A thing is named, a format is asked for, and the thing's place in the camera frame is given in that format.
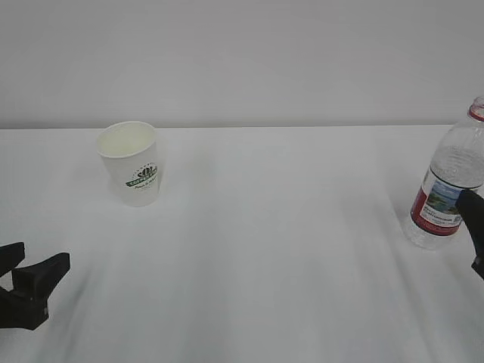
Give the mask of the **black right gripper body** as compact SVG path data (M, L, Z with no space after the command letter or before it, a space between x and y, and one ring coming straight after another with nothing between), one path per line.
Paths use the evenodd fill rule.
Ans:
M472 262L471 268L484 280L484 261L482 257L477 256Z

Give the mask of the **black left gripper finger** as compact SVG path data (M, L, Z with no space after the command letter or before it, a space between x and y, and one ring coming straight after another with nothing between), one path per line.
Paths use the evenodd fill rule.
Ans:
M24 242L16 242L0 247L0 277L11 272L25 259Z
M70 254L58 253L12 271L14 292L25 299L47 299L70 270Z

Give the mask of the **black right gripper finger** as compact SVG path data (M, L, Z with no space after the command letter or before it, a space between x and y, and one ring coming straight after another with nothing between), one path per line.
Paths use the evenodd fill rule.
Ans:
M470 189L464 189L456 202L456 207L461 215L467 230L470 233L476 259L478 263L483 261L483 198Z

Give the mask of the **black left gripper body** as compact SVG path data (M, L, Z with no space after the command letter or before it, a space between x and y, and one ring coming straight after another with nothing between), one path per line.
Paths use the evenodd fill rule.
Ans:
M49 291L1 288L1 329L35 330L49 318Z

